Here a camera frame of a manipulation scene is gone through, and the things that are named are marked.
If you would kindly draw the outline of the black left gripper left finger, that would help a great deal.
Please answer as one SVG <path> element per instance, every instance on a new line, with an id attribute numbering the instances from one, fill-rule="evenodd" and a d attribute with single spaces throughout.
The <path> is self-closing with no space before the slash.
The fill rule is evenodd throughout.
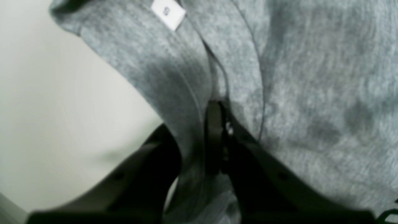
<path id="1" fill-rule="evenodd" d="M 28 224 L 160 224 L 181 169 L 178 146 L 162 124 L 97 185 L 60 207 L 35 211 Z"/>

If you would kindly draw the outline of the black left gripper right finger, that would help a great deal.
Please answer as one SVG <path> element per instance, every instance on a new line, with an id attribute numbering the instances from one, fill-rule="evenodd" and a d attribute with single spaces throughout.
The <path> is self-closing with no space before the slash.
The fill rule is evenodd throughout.
<path id="1" fill-rule="evenodd" d="M 242 224 L 375 224 L 366 210 L 338 205 L 262 150 L 217 101 L 205 113 L 205 170 L 230 179 Z"/>

